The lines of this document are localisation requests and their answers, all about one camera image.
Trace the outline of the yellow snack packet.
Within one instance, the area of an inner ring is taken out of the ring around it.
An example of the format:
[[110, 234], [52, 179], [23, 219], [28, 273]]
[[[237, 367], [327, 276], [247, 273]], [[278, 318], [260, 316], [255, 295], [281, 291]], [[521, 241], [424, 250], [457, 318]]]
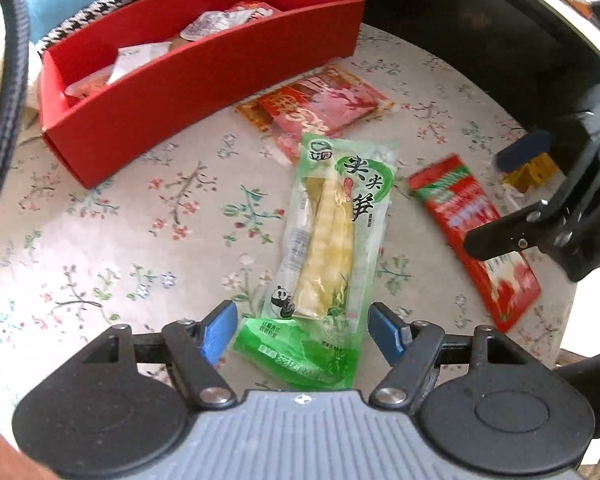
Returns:
[[520, 168], [506, 174], [501, 182], [506, 188], [512, 188], [519, 193], [527, 193], [530, 190], [540, 188], [558, 171], [554, 160], [546, 153], [539, 154]]

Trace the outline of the green bamboo shoot packet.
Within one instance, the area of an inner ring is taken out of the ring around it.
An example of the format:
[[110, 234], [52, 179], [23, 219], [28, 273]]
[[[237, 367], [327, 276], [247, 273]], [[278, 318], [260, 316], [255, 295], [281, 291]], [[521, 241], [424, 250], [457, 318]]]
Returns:
[[395, 140], [302, 136], [280, 265], [234, 342], [291, 388], [353, 384], [397, 154]]

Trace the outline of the red green snack packet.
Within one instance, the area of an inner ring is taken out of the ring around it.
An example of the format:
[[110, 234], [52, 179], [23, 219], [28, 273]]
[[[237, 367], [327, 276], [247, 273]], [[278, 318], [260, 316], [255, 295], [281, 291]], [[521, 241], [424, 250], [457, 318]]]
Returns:
[[521, 252], [498, 249], [478, 231], [500, 218], [481, 184], [451, 155], [409, 176], [407, 185], [442, 229], [495, 327], [508, 332], [539, 299], [541, 285]]

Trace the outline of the pink red snack packet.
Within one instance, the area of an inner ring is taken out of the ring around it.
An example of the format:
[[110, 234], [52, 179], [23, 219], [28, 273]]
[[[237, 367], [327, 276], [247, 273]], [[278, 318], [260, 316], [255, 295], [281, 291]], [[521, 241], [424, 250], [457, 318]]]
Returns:
[[393, 107], [384, 94], [338, 65], [285, 84], [257, 102], [284, 133], [295, 136], [336, 136], [359, 119]]

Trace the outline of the red orange packet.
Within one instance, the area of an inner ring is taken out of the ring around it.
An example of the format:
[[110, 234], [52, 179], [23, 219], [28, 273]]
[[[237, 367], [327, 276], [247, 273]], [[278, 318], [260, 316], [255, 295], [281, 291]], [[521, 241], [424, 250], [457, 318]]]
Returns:
[[294, 166], [298, 162], [300, 141], [285, 132], [257, 99], [241, 102], [235, 110], [259, 131], [260, 137], [265, 140], [266, 154], [283, 166]]

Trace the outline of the silver white snack packet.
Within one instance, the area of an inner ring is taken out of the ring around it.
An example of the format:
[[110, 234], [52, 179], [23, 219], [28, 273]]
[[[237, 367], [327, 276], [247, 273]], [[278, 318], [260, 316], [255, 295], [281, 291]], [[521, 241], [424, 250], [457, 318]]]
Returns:
[[170, 41], [166, 41], [120, 48], [107, 84], [113, 84], [133, 70], [144, 66], [155, 58], [160, 58], [160, 56], [169, 52], [170, 47]]

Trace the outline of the red cardboard box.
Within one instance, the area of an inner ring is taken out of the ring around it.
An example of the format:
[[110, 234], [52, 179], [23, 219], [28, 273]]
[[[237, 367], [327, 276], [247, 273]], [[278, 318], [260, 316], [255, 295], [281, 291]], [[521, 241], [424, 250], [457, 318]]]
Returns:
[[65, 88], [120, 48], [173, 38], [242, 0], [140, 0], [48, 48], [38, 81], [43, 139], [84, 188], [227, 105], [353, 53], [363, 0], [259, 0], [270, 18], [181, 46], [73, 103]]

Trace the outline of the orange packet in box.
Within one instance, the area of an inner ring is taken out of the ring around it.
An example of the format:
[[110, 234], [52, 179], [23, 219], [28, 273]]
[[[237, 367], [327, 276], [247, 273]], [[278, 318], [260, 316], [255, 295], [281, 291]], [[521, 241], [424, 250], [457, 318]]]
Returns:
[[105, 87], [108, 84], [111, 73], [106, 70], [99, 70], [84, 77], [83, 79], [69, 84], [65, 90], [65, 95], [70, 98], [82, 100]]

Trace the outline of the red packet in box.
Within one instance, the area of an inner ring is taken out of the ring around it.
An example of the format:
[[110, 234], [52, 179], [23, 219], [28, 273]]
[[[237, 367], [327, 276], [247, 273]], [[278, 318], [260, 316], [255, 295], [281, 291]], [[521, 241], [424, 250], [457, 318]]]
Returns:
[[245, 19], [245, 23], [264, 20], [265, 18], [270, 18], [272, 15], [280, 13], [280, 10], [275, 6], [271, 6], [269, 3], [253, 0], [239, 1], [228, 10], [230, 12], [248, 15], [248, 18]]

